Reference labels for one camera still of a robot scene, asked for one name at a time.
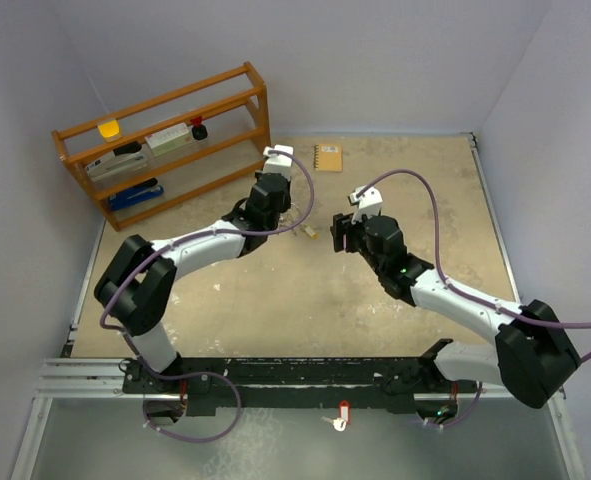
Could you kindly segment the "yellow tag key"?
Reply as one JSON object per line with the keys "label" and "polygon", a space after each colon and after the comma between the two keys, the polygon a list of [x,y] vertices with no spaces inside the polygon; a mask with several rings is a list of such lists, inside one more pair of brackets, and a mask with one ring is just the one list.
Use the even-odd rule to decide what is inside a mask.
{"label": "yellow tag key", "polygon": [[318,233],[309,225],[302,224],[298,227],[298,231],[308,236],[310,239],[317,239]]}

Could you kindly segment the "large silver keyring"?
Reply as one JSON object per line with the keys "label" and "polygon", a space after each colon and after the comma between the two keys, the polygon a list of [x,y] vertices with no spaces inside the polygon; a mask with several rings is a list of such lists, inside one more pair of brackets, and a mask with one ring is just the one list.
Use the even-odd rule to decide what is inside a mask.
{"label": "large silver keyring", "polygon": [[278,227],[284,231],[307,231],[309,226],[306,221],[310,212],[310,206],[300,208],[292,203],[285,212],[279,214]]}

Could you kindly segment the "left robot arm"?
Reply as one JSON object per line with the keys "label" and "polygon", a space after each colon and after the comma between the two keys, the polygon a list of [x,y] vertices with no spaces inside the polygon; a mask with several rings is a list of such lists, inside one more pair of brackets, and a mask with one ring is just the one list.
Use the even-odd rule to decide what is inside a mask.
{"label": "left robot arm", "polygon": [[290,181],[278,173],[258,173],[249,196],[202,229],[199,238],[169,250],[164,247],[172,245],[171,239],[149,242],[132,235],[123,241],[96,284],[94,297],[105,306],[121,285],[126,286],[110,315],[148,364],[145,378],[157,391],[176,388],[182,373],[181,356],[162,324],[173,284],[215,262],[255,251],[290,206]]}

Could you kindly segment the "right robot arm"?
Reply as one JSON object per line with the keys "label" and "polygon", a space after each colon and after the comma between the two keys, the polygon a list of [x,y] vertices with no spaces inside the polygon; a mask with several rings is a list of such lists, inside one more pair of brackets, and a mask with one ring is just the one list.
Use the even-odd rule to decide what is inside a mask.
{"label": "right robot arm", "polygon": [[482,345],[451,341],[437,350],[419,369],[427,389],[442,391],[460,380],[495,384],[539,409],[580,367],[576,348],[548,304],[505,301],[446,277],[408,251],[395,219],[336,214],[330,232],[334,250],[359,254],[390,297],[484,339]]}

